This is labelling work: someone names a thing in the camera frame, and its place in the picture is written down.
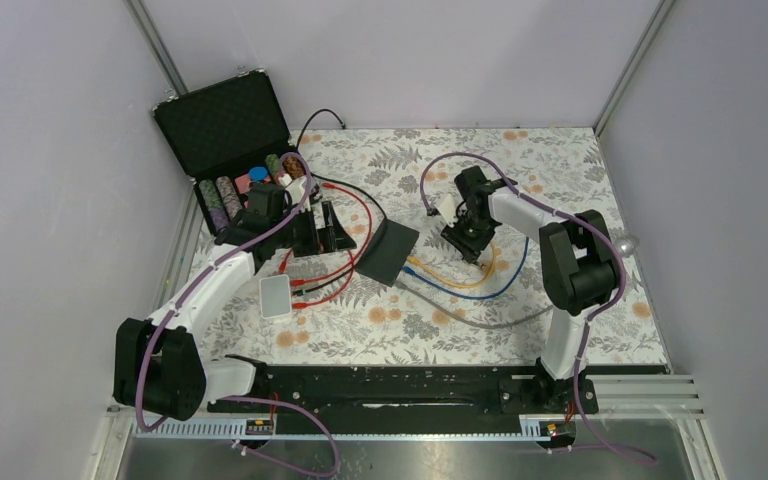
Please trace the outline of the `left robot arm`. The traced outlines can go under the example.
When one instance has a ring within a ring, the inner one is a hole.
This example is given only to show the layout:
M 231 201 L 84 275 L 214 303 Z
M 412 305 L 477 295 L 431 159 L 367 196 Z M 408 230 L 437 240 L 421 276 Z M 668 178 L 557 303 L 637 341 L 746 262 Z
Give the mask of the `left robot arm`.
M 186 421 L 199 409 L 232 397 L 256 411 L 269 401 L 263 365 L 253 359 L 202 359 L 198 343 L 222 307 L 279 250 L 296 256 L 354 248 L 331 242 L 333 210 L 323 207 L 319 228 L 310 207 L 312 187 L 257 184 L 248 204 L 219 233 L 206 267 L 149 318 L 127 318 L 115 336 L 113 398 L 135 410 L 140 430 L 169 419 Z

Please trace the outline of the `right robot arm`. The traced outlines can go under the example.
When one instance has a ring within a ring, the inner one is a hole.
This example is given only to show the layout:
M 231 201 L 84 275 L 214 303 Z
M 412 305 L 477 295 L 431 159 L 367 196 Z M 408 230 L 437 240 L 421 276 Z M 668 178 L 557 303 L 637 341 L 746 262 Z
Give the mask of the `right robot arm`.
M 446 219 L 442 237 L 465 261 L 474 262 L 507 225 L 539 246 L 543 288 L 553 304 L 550 333 L 539 366 L 547 375 L 533 386 L 535 402 L 557 412 L 573 398 L 570 379 L 584 371 L 589 323 L 624 285 L 619 254 L 602 215 L 589 210 L 574 216 L 515 193 L 502 179 L 491 181 L 479 167 L 455 177 L 465 211 L 450 197 L 438 212 Z

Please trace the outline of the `black network switch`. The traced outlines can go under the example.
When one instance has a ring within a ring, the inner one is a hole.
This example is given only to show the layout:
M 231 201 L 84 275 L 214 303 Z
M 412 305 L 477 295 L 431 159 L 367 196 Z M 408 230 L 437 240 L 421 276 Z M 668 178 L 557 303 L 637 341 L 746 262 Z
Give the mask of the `black network switch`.
M 419 231 L 387 219 L 357 262 L 356 271 L 387 287 L 392 287 L 407 263 L 419 238 Z

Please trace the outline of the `white router box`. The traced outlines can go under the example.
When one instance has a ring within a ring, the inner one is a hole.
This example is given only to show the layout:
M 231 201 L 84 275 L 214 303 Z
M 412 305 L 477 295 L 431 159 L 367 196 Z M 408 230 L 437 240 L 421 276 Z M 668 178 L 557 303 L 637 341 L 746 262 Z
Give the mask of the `white router box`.
M 292 313 L 290 278 L 286 274 L 262 278 L 259 281 L 261 317 L 268 321 L 288 318 Z

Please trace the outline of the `silver microphone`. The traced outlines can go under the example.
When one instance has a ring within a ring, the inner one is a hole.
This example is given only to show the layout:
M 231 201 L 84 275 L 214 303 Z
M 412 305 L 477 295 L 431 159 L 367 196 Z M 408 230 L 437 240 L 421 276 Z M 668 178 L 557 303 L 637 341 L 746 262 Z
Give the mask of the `silver microphone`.
M 640 239 L 635 235 L 624 235 L 614 241 L 614 245 L 622 258 L 630 258 L 638 250 Z

